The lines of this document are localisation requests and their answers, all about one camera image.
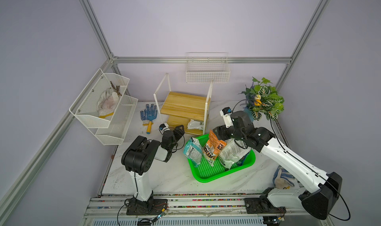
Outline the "teal plant pot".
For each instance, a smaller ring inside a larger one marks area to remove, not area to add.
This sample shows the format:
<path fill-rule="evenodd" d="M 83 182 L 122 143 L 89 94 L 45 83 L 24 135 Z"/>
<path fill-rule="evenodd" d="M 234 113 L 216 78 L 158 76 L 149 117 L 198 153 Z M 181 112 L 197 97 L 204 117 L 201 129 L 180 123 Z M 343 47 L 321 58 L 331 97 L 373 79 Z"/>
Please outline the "teal plant pot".
<path fill-rule="evenodd" d="M 253 116 L 252 116 L 252 112 L 251 112 L 247 107 L 245 107 L 245 108 L 243 109 L 243 111 L 248 115 L 250 121 L 251 121 L 251 122 L 254 122 L 254 119 L 253 119 Z"/>

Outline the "white wooden two-tier shelf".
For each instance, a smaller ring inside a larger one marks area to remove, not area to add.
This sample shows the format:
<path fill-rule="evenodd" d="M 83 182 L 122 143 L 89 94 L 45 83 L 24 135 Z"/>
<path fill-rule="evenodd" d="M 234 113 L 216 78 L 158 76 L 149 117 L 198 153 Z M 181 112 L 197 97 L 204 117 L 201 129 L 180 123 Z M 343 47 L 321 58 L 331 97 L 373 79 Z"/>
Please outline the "white wooden two-tier shelf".
<path fill-rule="evenodd" d="M 163 105 L 160 106 L 157 94 L 164 82 L 168 82 L 169 93 Z M 206 97 L 182 94 L 172 91 L 169 74 L 166 73 L 153 94 L 160 122 L 167 123 L 170 127 L 184 125 L 186 134 L 204 135 L 208 123 L 213 84 L 214 82 L 211 81 Z M 202 129 L 189 129 L 188 123 L 191 120 L 202 122 Z"/>

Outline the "green artificial plant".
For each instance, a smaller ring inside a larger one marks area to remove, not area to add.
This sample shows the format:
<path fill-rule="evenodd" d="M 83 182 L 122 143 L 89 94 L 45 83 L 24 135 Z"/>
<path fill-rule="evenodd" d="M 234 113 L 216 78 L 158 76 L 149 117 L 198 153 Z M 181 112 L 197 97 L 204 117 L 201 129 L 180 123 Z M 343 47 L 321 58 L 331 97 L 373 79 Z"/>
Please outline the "green artificial plant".
<path fill-rule="evenodd" d="M 246 108 L 255 121 L 263 117 L 276 121 L 284 111 L 284 98 L 271 84 L 272 82 L 266 78 L 260 80 L 253 78 L 252 85 L 241 92 L 245 95 Z"/>

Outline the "white cloth in organizer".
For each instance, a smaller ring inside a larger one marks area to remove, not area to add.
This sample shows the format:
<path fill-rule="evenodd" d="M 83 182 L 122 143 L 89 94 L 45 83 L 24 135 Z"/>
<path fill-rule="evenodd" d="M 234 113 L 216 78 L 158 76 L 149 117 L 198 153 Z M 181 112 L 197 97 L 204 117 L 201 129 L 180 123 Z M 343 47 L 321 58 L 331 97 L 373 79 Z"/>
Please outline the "white cloth in organizer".
<path fill-rule="evenodd" d="M 97 112 L 100 118 L 113 114 L 117 108 L 120 97 L 113 88 L 106 89 L 97 102 Z"/>

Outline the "blue yellow garden fork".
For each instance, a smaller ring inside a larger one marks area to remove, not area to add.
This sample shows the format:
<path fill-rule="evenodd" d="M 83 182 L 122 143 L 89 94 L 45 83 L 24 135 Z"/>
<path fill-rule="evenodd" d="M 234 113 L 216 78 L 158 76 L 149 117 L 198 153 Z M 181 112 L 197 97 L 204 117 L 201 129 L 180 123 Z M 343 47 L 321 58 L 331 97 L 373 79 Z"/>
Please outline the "blue yellow garden fork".
<path fill-rule="evenodd" d="M 147 113 L 147 119 L 149 120 L 149 124 L 147 127 L 147 134 L 151 133 L 152 125 L 153 125 L 153 120 L 157 118 L 157 108 L 154 106 L 152 109 L 150 109 Z"/>

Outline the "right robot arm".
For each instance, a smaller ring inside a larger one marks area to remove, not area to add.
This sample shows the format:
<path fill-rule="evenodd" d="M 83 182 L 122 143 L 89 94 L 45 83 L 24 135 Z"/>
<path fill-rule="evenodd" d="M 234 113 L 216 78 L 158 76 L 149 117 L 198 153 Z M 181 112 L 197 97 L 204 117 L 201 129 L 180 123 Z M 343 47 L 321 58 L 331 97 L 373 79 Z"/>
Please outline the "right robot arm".
<path fill-rule="evenodd" d="M 301 184 L 296 189 L 272 189 L 265 195 L 275 208 L 304 209 L 311 216 L 325 220 L 340 199 L 342 177 L 313 166 L 282 143 L 265 127 L 255 127 L 244 111 L 229 107 L 220 111 L 224 125 L 213 129 L 219 140 L 242 141 L 247 147 L 269 157 L 294 176 Z"/>

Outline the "white printed fertilizer bag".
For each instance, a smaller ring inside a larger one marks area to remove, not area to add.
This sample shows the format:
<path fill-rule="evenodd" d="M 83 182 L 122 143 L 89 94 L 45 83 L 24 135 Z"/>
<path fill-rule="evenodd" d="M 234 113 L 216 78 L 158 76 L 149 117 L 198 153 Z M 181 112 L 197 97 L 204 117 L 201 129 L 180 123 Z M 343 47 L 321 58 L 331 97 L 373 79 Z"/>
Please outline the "white printed fertilizer bag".
<path fill-rule="evenodd" d="M 229 139 L 227 140 L 227 145 L 219 153 L 218 158 L 220 163 L 224 166 L 225 171 L 228 171 L 234 164 L 242 166 L 250 151 L 251 148 L 243 141 Z"/>

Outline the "orange fertilizer bag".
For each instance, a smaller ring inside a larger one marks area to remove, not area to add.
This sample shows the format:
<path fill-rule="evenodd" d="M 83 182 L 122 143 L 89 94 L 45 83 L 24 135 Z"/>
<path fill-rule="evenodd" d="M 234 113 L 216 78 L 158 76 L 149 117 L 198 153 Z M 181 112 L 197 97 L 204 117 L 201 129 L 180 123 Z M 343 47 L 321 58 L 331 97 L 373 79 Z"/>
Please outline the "orange fertilizer bag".
<path fill-rule="evenodd" d="M 217 157 L 226 145 L 225 141 L 219 140 L 216 134 L 210 130 L 208 140 L 203 147 L 203 155 L 210 166 L 214 166 Z"/>

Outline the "brown twigs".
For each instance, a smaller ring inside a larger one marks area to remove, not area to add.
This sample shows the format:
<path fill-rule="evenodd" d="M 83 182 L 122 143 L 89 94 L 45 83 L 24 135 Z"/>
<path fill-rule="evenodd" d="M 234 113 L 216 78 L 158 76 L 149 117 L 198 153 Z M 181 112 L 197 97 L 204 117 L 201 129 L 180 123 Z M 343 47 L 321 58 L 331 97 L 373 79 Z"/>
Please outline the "brown twigs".
<path fill-rule="evenodd" d="M 114 92 L 116 92 L 117 95 L 118 95 L 119 97 L 121 97 L 122 94 L 120 93 L 120 86 L 115 86 L 115 85 L 113 84 L 113 82 L 110 82 L 110 84 L 111 84 L 111 87 L 113 88 Z"/>

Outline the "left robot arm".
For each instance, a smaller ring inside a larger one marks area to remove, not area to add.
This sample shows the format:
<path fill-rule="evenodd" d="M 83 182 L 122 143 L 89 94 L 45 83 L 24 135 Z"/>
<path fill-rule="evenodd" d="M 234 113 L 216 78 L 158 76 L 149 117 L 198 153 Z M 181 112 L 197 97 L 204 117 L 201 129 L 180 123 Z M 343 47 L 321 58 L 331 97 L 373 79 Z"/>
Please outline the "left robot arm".
<path fill-rule="evenodd" d="M 184 137 L 185 128 L 179 125 L 170 128 L 166 123 L 159 126 L 162 140 L 149 140 L 137 136 L 128 149 L 123 153 L 121 164 L 134 180 L 136 192 L 125 202 L 126 214 L 156 215 L 168 208 L 167 199 L 155 199 L 149 182 L 149 170 L 154 160 L 168 162 L 177 150 L 178 141 Z"/>

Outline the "teal white fertilizer bag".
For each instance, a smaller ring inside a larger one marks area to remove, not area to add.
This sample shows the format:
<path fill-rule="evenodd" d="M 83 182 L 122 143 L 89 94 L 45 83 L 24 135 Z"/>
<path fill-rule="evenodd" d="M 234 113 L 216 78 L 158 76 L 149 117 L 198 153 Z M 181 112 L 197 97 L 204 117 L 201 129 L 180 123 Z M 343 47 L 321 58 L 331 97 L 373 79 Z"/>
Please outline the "teal white fertilizer bag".
<path fill-rule="evenodd" d="M 191 137 L 188 140 L 185 144 L 183 153 L 189 160 L 191 160 L 195 167 L 198 167 L 201 164 L 203 156 L 202 146 L 197 138 Z"/>

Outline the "white mesh wall organizer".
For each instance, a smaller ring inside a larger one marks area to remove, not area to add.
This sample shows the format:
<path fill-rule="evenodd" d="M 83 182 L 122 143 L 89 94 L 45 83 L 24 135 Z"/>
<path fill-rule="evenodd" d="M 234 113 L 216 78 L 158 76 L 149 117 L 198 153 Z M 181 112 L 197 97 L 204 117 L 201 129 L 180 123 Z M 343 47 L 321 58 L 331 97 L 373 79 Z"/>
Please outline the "white mesh wall organizer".
<path fill-rule="evenodd" d="M 127 94 L 130 79 L 98 69 L 69 112 L 102 145 L 124 142 L 138 99 Z"/>

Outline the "green plastic basket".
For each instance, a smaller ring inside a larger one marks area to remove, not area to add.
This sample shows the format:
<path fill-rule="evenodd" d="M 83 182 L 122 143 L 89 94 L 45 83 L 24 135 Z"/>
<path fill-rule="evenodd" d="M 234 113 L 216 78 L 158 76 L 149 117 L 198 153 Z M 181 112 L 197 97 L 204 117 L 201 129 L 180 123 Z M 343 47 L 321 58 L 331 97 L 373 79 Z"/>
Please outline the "green plastic basket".
<path fill-rule="evenodd" d="M 203 153 L 203 147 L 205 146 L 205 144 L 208 140 L 208 135 L 209 134 L 205 134 L 205 135 L 196 137 L 202 146 L 202 153 Z M 212 167 L 208 164 L 204 155 L 202 156 L 201 164 L 198 167 L 195 167 L 192 164 L 191 160 L 189 160 L 189 159 L 188 159 L 188 162 L 189 162 L 190 169 L 191 169 L 191 172 L 192 172 L 194 178 L 201 183 L 208 183 L 208 182 L 211 182 L 211 181 L 216 180 L 218 178 L 221 178 L 223 176 L 226 176 L 226 175 L 229 175 L 231 173 L 242 170 L 244 168 L 247 168 L 245 166 L 237 166 L 236 164 L 234 164 L 230 170 L 225 171 L 225 168 L 220 163 L 220 160 L 218 157 L 214 163 L 214 166 Z"/>

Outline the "green blue fertilizer bag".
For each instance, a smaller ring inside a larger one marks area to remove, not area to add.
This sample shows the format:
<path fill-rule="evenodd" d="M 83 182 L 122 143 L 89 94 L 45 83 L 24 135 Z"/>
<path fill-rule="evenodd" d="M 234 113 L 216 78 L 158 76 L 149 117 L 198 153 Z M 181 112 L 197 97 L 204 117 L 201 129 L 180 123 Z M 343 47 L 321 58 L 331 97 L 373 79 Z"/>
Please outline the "green blue fertilizer bag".
<path fill-rule="evenodd" d="M 252 166 L 256 161 L 256 155 L 253 150 L 251 150 L 249 153 L 247 153 L 244 157 L 242 157 L 237 165 L 238 166 L 245 166 L 250 167 Z"/>

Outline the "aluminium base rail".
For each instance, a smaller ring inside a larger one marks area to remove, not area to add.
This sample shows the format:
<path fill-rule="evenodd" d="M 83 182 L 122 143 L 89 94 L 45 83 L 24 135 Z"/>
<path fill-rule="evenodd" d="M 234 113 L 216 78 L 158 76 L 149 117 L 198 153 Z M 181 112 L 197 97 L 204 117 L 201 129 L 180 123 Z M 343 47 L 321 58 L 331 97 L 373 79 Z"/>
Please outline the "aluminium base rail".
<path fill-rule="evenodd" d="M 81 226 L 332 226 L 306 211 L 277 208 L 262 212 L 259 194 L 158 194 L 153 208 L 139 210 L 128 195 L 106 195 L 89 201 Z"/>

